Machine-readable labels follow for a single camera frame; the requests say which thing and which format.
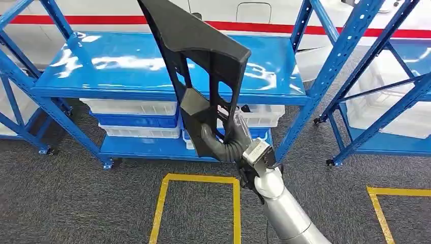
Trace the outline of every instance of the gray carpet floor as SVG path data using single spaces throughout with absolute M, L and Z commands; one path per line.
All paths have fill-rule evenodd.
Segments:
M 312 118 L 325 108 L 358 57 L 360 52 L 343 68 Z M 104 132 L 97 121 L 84 104 L 72 103 L 76 124 L 100 144 Z M 272 130 L 275 145 L 296 111 L 288 107 Z M 103 171 L 59 126 L 51 126 L 46 140 L 57 145 L 58 155 L 38 155 L 23 141 L 0 141 L 1 243 L 148 243 L 167 173 L 238 177 L 230 164 L 168 160 L 127 159 Z M 308 122 L 283 160 L 287 188 L 331 242 L 386 243 L 366 186 L 431 189 L 431 160 L 352 156 L 342 167 L 327 167 L 325 160 L 337 152 L 330 125 Z M 257 197 L 244 189 L 240 197 L 242 243 L 265 243 L 266 218 Z M 431 243 L 431 198 L 379 200 L 395 243 Z M 231 185 L 173 181 L 157 243 L 227 243 L 232 218 Z M 272 230 L 270 243 L 278 243 Z

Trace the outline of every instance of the white plastic storage bin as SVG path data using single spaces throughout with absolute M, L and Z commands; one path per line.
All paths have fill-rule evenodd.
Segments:
M 408 76 L 395 57 L 389 51 L 384 50 L 358 79 L 348 96 L 405 79 L 408 79 Z M 413 84 L 407 84 L 347 100 L 349 126 L 358 129 L 369 128 L 413 86 Z M 430 119 L 431 103 L 418 102 L 400 114 L 381 132 L 424 139 L 431 134 L 431 124 L 428 123 Z
M 28 123 L 30 118 L 39 108 L 39 106 L 25 94 L 19 87 L 17 87 L 13 82 L 11 84 L 12 92 L 15 96 L 15 100 L 18 104 L 19 111 L 21 112 L 22 120 L 25 124 Z M 15 114 L 10 105 L 8 96 L 6 95 L 5 88 L 3 87 L 3 82 L 0 81 L 0 112 L 8 117 L 13 122 L 17 123 Z M 6 136 L 16 136 L 17 134 L 11 129 L 7 128 L 5 125 L 0 124 L 0 135 Z
M 92 113 L 174 115 L 177 102 L 80 98 Z
M 108 136 L 143 137 L 143 138 L 179 138 L 179 125 L 176 128 L 106 126 L 99 124 Z
M 248 105 L 250 112 L 240 111 L 247 126 L 251 127 L 277 127 L 279 119 L 285 114 L 284 105 L 264 105 L 250 104 Z M 221 120 L 217 120 L 217 127 L 223 128 Z

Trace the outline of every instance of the cable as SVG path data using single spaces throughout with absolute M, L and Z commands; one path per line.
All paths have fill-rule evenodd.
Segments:
M 269 232 L 269 228 L 268 228 L 268 219 L 266 220 L 266 244 L 269 244 L 269 238 L 268 238 L 268 232 Z

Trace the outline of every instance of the shelf caster wheel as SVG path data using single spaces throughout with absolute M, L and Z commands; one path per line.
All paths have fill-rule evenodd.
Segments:
M 326 160 L 326 165 L 327 166 L 335 166 L 334 159 L 328 159 L 328 160 Z
M 50 149 L 48 149 L 48 150 L 40 150 L 40 151 L 39 151 L 39 154 L 45 154 L 45 155 L 50 155 L 50 156 L 52 156 L 52 155 L 57 155 L 57 154 L 58 154 L 58 152 L 59 152 L 59 150 L 58 150 L 58 149 L 50 148 Z
M 113 158 L 112 159 L 112 168 L 118 168 L 124 162 L 123 158 Z
M 325 121 L 322 121 L 322 120 L 320 119 L 320 117 L 317 117 L 317 118 L 315 118 L 315 119 L 313 120 L 313 122 L 314 122 L 314 124 L 315 124 L 315 125 L 318 125 L 318 124 L 321 124 L 321 123 L 323 123 L 323 122 L 325 122 Z
M 65 110 L 65 115 L 67 117 L 72 117 L 73 116 L 72 110 L 73 110 L 73 107 L 69 107 L 67 110 Z

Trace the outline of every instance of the stacked bins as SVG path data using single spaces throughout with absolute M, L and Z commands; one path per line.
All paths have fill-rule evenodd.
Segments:
M 250 104 L 238 106 L 241 107 L 240 113 L 250 128 L 253 139 L 258 137 L 268 139 L 268 130 L 271 127 L 277 127 L 279 119 L 285 114 L 284 105 Z M 217 127 L 221 133 L 224 132 L 221 120 L 217 121 Z M 195 149 L 189 135 L 184 130 L 182 138 L 186 142 L 187 149 Z
M 27 125 L 29 121 L 35 115 L 35 112 L 38 110 L 39 106 L 28 97 L 19 87 L 15 85 L 15 83 L 10 82 L 12 92 L 15 96 L 16 103 L 18 104 L 19 111 L 22 116 L 22 120 L 24 124 Z M 3 83 L 0 81 L 0 113 L 4 114 L 10 120 L 15 123 L 18 123 L 15 114 L 12 110 L 11 104 L 9 102 L 8 96 L 6 95 L 5 88 Z M 0 124 L 0 136 L 16 136 L 17 134 L 6 127 L 3 124 Z
M 80 99 L 108 136 L 171 138 L 180 136 L 177 102 Z

